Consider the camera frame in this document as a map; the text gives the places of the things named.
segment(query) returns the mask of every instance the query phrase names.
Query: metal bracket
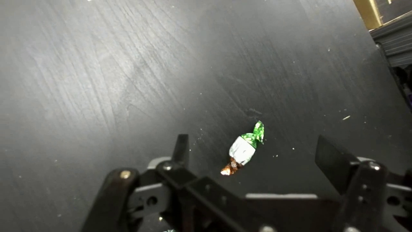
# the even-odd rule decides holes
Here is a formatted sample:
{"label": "metal bracket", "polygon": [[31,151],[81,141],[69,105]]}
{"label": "metal bracket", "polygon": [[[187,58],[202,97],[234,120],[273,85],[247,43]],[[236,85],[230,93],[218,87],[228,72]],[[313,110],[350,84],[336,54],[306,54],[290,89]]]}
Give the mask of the metal bracket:
{"label": "metal bracket", "polygon": [[171,191],[162,183],[135,188],[129,198],[127,209],[133,218],[165,212],[169,208]]}
{"label": "metal bracket", "polygon": [[388,169],[375,161],[360,163],[340,208],[336,230],[378,231],[382,221]]}

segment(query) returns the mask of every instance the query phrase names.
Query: white candy wrapper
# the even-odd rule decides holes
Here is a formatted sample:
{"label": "white candy wrapper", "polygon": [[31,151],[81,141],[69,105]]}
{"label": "white candy wrapper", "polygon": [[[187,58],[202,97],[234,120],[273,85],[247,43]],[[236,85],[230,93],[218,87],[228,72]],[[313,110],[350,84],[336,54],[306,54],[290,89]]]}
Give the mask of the white candy wrapper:
{"label": "white candy wrapper", "polygon": [[264,124],[257,121],[252,133],[238,137],[229,149],[230,163],[220,172],[221,176],[233,176],[255,155],[257,142],[263,143]]}

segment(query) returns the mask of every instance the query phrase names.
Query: green candy wrapper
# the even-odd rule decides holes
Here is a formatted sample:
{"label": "green candy wrapper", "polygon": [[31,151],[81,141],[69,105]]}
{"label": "green candy wrapper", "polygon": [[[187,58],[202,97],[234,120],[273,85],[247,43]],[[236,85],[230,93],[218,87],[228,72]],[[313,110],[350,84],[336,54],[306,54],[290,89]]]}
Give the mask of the green candy wrapper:
{"label": "green candy wrapper", "polygon": [[257,143],[263,143],[265,128],[261,121],[255,124],[252,133],[239,136],[229,149],[230,164],[221,169],[221,176],[233,176],[254,156]]}

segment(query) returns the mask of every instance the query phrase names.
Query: wrapped candy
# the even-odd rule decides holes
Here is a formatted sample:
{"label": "wrapped candy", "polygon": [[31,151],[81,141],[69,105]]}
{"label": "wrapped candy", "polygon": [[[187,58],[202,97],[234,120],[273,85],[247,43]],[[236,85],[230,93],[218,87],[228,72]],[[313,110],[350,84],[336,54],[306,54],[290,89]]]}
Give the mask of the wrapped candy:
{"label": "wrapped candy", "polygon": [[230,161],[220,172],[221,176],[233,176],[255,155],[257,143],[263,143],[264,124],[257,121],[252,133],[239,136],[229,149]]}

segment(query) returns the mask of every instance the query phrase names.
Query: screw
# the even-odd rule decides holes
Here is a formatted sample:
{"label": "screw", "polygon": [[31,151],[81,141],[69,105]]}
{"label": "screw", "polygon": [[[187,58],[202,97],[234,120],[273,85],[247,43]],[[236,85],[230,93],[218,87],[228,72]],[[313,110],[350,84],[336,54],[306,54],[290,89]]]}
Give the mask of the screw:
{"label": "screw", "polygon": [[363,196],[358,196],[358,201],[359,203],[364,203],[364,198]]}
{"label": "screw", "polygon": [[165,164],[163,164],[163,169],[165,169],[165,170],[171,170],[171,164],[165,163]]}
{"label": "screw", "polygon": [[260,227],[259,232],[275,232],[275,230],[270,226],[263,226]]}
{"label": "screw", "polygon": [[355,227],[346,227],[344,232],[360,232],[360,231]]}
{"label": "screw", "polygon": [[130,176],[131,176],[130,170],[122,170],[122,172],[120,173],[120,178],[122,178],[122,179],[129,179]]}
{"label": "screw", "polygon": [[369,168],[371,168],[372,170],[375,170],[375,172],[380,172],[380,170],[382,169],[380,164],[373,163],[373,161],[369,163]]}
{"label": "screw", "polygon": [[369,190],[369,187],[368,187],[368,185],[362,185],[362,191],[368,191]]}
{"label": "screw", "polygon": [[227,205],[228,198],[227,198],[227,196],[221,196],[221,198],[220,198],[220,201],[221,201],[221,205]]}

